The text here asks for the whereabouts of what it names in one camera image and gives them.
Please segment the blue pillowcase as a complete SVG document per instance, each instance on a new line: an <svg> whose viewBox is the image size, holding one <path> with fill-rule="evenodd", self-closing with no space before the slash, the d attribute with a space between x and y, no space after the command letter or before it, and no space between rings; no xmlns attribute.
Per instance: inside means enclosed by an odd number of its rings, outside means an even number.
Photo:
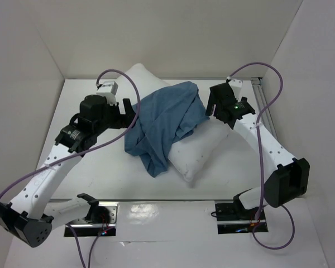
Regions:
<svg viewBox="0 0 335 268"><path fill-rule="evenodd" d="M147 173L155 178L168 170L172 145L191 136L207 120L196 84L161 88L141 100L138 119L125 135L125 152L140 157Z"/></svg>

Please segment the white pillow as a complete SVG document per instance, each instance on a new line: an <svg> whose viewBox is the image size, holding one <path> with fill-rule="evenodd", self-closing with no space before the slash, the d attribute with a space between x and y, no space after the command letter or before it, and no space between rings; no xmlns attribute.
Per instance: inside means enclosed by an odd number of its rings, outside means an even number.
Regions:
<svg viewBox="0 0 335 268"><path fill-rule="evenodd" d="M140 103L143 98L156 90L172 86L148 71L142 64L132 66L125 75L116 79L118 94L123 95L131 89L137 89L140 95ZM135 112L140 112L140 103L132 107ZM168 155L168 168L173 165L183 176L186 182L194 179L201 171L203 165L209 159L212 151L221 141L228 136L229 128L224 123L211 119L199 124L191 136L186 137L171 147Z"/></svg>

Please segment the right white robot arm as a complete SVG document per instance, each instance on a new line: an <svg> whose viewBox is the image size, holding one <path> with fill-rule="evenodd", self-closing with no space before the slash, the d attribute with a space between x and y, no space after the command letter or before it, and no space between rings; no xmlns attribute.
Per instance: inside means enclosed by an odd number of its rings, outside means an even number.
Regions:
<svg viewBox="0 0 335 268"><path fill-rule="evenodd" d="M233 198L232 212L239 219L251 219L259 206L281 205L307 191L310 165L289 153L267 128L257 121L257 114L247 98L237 99L231 83L210 88L206 114L230 126L263 159L262 186L239 193Z"/></svg>

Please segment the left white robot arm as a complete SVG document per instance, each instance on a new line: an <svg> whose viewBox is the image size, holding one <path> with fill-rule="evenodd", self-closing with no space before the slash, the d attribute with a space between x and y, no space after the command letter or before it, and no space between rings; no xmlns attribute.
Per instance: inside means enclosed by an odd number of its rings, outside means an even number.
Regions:
<svg viewBox="0 0 335 268"><path fill-rule="evenodd" d="M41 245L53 229L76 219L87 223L99 221L109 213L99 201L81 193L58 207L48 203L71 169L97 143L107 129L130 128L136 114L128 98L123 99L125 113L119 104L110 104L105 96L88 95L80 103L79 113L72 116L55 139L43 165L30 175L30 181L9 203L0 202L0 225L32 248Z"/></svg>

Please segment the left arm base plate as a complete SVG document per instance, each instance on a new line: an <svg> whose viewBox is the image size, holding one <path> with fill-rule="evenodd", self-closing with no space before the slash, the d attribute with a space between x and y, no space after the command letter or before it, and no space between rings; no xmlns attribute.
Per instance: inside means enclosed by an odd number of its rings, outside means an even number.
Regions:
<svg viewBox="0 0 335 268"><path fill-rule="evenodd" d="M117 226L117 202L99 202L97 212L90 219L79 218L69 222L77 237L114 237Z"/></svg>

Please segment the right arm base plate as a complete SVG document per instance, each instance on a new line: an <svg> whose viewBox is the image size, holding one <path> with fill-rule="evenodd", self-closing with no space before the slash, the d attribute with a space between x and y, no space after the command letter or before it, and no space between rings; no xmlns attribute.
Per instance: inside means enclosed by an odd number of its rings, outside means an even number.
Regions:
<svg viewBox="0 0 335 268"><path fill-rule="evenodd" d="M219 235L268 232L266 216L261 212L258 220L255 220L255 214L258 207L245 210L234 204L232 200L215 201L215 209L210 215L217 221L217 232Z"/></svg>

